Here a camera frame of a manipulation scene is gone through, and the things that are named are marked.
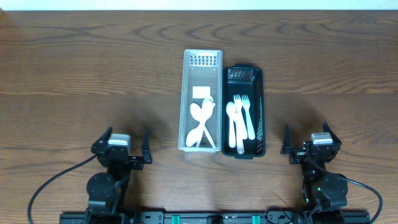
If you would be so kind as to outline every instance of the plastic tray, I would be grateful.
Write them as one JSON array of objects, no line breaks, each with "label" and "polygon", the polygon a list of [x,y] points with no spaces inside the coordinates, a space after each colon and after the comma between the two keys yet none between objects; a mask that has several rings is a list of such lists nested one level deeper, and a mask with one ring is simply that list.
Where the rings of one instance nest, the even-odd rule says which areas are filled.
[{"label": "plastic tray", "polygon": [[[182,94],[180,109],[180,131],[178,148],[186,152],[217,152],[222,147],[222,93],[223,93],[223,52],[220,50],[186,50],[182,75]],[[194,87],[210,88],[210,96],[216,103],[211,117],[205,126],[216,147],[212,147],[205,133],[203,133],[199,147],[186,146],[188,133],[199,125],[193,119],[190,105],[201,105],[203,98],[195,98]]]},{"label": "plastic tray", "polygon": [[[264,88],[262,82],[262,70],[251,65],[235,64],[223,70],[223,154],[234,156],[237,159],[253,159],[262,157],[266,153],[266,132],[264,116]],[[236,147],[230,148],[228,144],[229,117],[225,106],[229,101],[234,101],[234,95],[247,95],[250,101],[249,113],[252,119],[256,138],[243,140],[244,154],[238,154]],[[246,122],[244,109],[243,120]]]}]

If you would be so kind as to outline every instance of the spoon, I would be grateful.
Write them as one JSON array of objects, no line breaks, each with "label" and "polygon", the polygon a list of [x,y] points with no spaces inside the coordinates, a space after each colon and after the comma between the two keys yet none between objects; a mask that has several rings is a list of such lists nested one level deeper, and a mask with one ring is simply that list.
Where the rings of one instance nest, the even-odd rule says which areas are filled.
[{"label": "spoon", "polygon": [[[192,103],[191,107],[190,107],[190,111],[191,111],[193,119],[195,119],[197,121],[201,120],[201,108],[199,105],[197,105],[196,103]],[[209,131],[207,130],[206,126],[205,126],[205,134],[206,134],[206,137],[209,140],[211,146],[213,148],[215,148],[216,145],[214,144],[213,138],[211,138],[211,135],[210,135]]]},{"label": "spoon", "polygon": [[229,116],[229,138],[228,144],[231,148],[235,148],[236,140],[235,140],[235,129],[234,129],[234,120],[236,116],[236,108],[233,102],[228,102],[226,104],[226,114]]},{"label": "spoon", "polygon": [[200,124],[197,128],[192,129],[187,135],[187,140],[185,141],[185,143],[188,147],[193,146],[203,136],[205,123],[207,119],[209,119],[213,114],[213,108],[215,107],[215,105],[216,104],[211,101],[206,101],[205,103],[203,103],[201,109],[201,118],[199,120]]}]

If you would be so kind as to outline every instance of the white sticker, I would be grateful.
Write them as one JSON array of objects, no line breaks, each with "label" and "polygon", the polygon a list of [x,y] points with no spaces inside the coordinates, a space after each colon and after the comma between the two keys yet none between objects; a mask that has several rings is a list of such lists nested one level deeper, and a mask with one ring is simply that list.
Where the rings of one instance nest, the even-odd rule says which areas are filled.
[{"label": "white sticker", "polygon": [[194,86],[192,90],[192,98],[194,99],[203,99],[210,96],[210,86]]}]

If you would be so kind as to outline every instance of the wooden table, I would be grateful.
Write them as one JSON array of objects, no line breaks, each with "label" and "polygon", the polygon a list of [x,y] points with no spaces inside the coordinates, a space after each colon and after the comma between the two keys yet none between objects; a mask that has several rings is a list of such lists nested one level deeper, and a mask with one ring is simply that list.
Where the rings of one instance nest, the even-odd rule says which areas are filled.
[{"label": "wooden table", "polygon": [[[224,66],[264,71],[267,153],[252,161],[177,148],[185,49],[221,49]],[[152,128],[154,163],[134,172],[139,208],[265,210],[303,203],[300,166],[279,154],[327,120],[343,141],[327,169],[378,190],[377,223],[398,222],[398,16],[394,11],[3,12],[0,17],[0,223],[27,223],[47,179],[92,154],[108,126]],[[38,196],[36,223],[87,207],[98,161]],[[349,208],[376,196],[349,185]]]}]

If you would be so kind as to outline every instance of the black plastic basket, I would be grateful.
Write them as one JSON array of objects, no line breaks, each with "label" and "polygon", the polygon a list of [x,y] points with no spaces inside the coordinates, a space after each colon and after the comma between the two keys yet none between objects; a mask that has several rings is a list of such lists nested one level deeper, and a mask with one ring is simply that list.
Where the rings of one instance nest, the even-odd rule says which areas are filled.
[{"label": "black plastic basket", "polygon": [[[226,104],[233,101],[233,96],[247,95],[250,101],[249,113],[253,120],[256,138],[243,140],[244,154],[238,154],[236,147],[230,148],[228,144],[229,117],[226,114]],[[266,132],[264,116],[264,87],[262,70],[251,65],[235,64],[223,70],[223,146],[224,155],[234,156],[237,159],[253,159],[262,157],[266,153]]]}]

